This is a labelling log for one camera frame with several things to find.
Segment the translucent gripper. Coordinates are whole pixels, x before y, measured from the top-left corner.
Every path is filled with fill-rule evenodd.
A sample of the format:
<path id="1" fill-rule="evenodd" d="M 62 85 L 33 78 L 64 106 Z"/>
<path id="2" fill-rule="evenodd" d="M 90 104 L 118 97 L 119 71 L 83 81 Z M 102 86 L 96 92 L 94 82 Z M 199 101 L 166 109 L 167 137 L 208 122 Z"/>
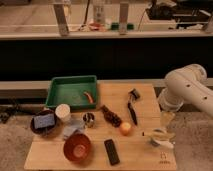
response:
<path id="1" fill-rule="evenodd" d="M 169 124 L 171 123 L 171 121 L 174 118 L 175 118 L 175 114 L 173 112 L 165 112 L 165 111 L 163 111 L 161 113 L 161 117 L 160 117 L 161 127 L 159 129 L 155 129 L 154 131 L 169 133 L 166 130 L 166 128 L 169 126 Z"/>

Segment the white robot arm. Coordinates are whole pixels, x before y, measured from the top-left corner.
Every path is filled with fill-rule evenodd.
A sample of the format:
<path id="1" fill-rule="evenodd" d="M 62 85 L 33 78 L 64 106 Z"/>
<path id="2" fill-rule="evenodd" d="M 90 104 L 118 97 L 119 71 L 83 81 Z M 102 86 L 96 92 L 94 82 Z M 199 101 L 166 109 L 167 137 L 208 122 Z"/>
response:
<path id="1" fill-rule="evenodd" d="M 190 64 L 168 72 L 164 78 L 165 88 L 158 96 L 158 103 L 163 114 L 161 125 L 166 127 L 173 116 L 189 102 L 202 112 L 213 117 L 213 90 L 206 87 L 203 82 L 207 79 L 205 68 L 199 64 Z"/>

